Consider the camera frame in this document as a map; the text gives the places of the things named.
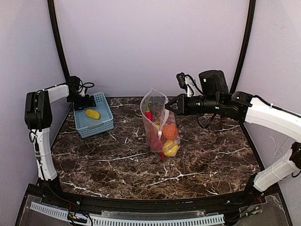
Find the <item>yellow round fruit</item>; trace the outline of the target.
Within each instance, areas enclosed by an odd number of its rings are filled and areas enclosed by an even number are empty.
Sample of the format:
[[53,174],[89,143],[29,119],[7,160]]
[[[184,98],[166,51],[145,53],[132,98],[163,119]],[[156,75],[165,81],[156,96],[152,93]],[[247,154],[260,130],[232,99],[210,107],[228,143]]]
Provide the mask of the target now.
[[179,150],[179,145],[173,140],[167,140],[163,145],[163,154],[167,157],[175,157]]

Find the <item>yellow banana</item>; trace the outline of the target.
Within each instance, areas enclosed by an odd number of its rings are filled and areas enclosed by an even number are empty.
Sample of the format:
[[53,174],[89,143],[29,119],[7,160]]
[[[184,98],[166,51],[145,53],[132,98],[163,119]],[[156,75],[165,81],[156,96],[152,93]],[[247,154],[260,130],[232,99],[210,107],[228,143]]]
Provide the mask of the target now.
[[88,118],[94,119],[94,120],[99,120],[101,118],[101,114],[98,111],[92,110],[92,109],[87,109],[86,110],[86,116]]

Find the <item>orange fruit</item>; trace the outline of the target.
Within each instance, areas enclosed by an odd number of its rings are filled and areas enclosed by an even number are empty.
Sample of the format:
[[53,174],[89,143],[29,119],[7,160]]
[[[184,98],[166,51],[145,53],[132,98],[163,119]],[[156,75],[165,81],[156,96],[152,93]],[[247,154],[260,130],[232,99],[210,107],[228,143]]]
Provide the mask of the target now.
[[162,133],[166,140],[175,140],[179,135],[178,129],[174,124],[166,125],[162,129]]

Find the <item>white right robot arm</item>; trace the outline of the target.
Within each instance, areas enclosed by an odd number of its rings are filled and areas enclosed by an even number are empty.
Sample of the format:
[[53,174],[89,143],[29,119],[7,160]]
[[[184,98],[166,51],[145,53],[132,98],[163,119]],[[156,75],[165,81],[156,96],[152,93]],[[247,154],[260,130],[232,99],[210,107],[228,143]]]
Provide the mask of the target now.
[[245,192],[259,194],[289,175],[294,178],[300,175],[300,114],[268,103],[258,95],[241,91],[230,94],[223,71],[210,70],[198,76],[202,88],[200,95],[180,94],[165,104],[167,110],[177,115],[219,115],[240,123],[260,125],[294,140],[292,147],[282,158],[250,177]]

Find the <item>red fruit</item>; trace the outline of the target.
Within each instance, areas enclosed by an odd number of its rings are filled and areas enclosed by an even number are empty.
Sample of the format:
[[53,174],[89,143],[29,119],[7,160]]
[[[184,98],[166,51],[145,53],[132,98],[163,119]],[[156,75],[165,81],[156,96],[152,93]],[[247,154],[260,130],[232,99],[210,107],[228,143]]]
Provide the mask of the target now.
[[152,152],[161,152],[162,151],[162,142],[158,136],[157,132],[151,133],[150,135],[150,149]]

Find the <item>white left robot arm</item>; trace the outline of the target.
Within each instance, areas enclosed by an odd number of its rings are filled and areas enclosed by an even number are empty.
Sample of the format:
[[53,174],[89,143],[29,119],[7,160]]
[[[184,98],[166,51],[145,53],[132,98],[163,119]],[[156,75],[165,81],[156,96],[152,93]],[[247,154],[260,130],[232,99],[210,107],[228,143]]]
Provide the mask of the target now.
[[83,83],[79,77],[71,76],[65,83],[26,94],[24,120],[34,146],[39,179],[53,181],[57,178],[50,145],[51,104],[65,98],[74,110],[94,107],[94,97],[87,94],[87,90],[94,86],[92,82]]

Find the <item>clear zip top bag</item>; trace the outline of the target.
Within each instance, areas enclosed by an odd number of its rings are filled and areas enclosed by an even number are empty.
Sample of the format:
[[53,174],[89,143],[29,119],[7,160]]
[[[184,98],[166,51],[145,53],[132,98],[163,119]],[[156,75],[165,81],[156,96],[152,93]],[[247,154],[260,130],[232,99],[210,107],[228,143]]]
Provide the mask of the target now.
[[[165,104],[168,102],[167,96],[163,93],[151,89],[141,100],[140,110],[143,117],[143,124],[147,136],[147,142],[150,146],[150,136],[151,133],[157,132],[158,136],[162,142],[162,145],[167,141],[162,133],[162,130],[158,130],[155,125],[156,121],[162,125],[162,129],[169,124],[174,124],[176,127],[174,113],[165,108]],[[173,140],[176,144],[181,146],[180,135]],[[162,159],[166,156],[163,154],[163,149],[161,152]]]

